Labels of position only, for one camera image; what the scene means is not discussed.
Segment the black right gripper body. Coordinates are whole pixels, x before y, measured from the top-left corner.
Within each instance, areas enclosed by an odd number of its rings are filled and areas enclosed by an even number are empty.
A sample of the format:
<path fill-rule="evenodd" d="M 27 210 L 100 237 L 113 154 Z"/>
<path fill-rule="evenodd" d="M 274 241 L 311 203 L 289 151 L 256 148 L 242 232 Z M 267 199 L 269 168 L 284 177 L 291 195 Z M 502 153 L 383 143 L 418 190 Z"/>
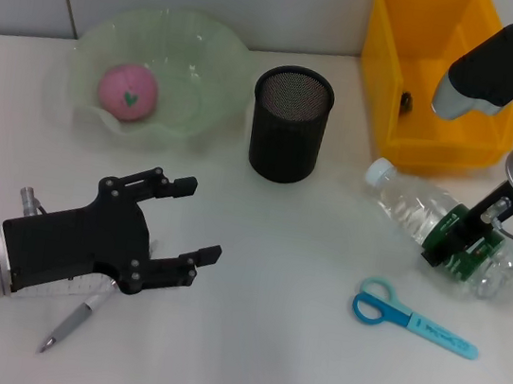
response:
<path fill-rule="evenodd" d="M 476 242 L 493 230 L 493 220 L 513 216 L 513 185 L 503 182 L 469 210 L 467 242 Z"/>

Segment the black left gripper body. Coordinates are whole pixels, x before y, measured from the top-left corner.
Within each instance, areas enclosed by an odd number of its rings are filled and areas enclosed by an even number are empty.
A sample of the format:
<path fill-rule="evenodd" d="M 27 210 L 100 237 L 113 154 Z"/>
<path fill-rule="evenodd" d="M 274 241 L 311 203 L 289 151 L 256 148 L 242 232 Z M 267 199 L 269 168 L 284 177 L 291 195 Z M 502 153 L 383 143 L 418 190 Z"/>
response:
<path fill-rule="evenodd" d="M 84 207 L 8 219 L 3 233 L 11 290 L 104 274 L 124 294 L 142 289 L 150 234 L 137 201 L 107 193 L 107 181 Z"/>

